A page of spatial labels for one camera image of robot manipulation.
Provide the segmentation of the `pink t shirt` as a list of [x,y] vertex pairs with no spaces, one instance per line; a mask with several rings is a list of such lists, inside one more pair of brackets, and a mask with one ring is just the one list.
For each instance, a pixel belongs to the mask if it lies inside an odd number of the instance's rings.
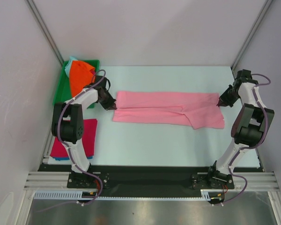
[[217,93],[119,91],[113,121],[223,129],[218,98]]

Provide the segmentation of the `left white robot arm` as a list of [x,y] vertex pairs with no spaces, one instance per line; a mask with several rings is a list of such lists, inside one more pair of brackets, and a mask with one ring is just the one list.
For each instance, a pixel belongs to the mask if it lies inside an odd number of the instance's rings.
[[71,170],[80,173],[78,182],[86,188],[93,184],[94,175],[88,172],[90,162],[82,144],[83,112],[94,103],[99,103],[107,111],[117,110],[116,99],[109,93],[110,86],[105,75],[95,75],[77,95],[66,102],[56,103],[53,108],[52,135],[61,142],[71,161]]

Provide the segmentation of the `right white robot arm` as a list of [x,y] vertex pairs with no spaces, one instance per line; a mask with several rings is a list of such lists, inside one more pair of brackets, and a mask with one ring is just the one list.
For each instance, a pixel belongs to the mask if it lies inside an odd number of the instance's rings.
[[231,128],[231,143],[214,164],[217,172],[207,175],[207,184],[212,188],[218,188],[223,183],[220,173],[231,174],[246,152],[263,143],[273,121],[274,110],[265,106],[259,94],[259,87],[269,85],[271,80],[256,74],[267,79],[267,83],[259,83],[253,79],[254,75],[250,70],[238,71],[233,84],[219,97],[218,106],[232,107],[241,100],[242,108]]

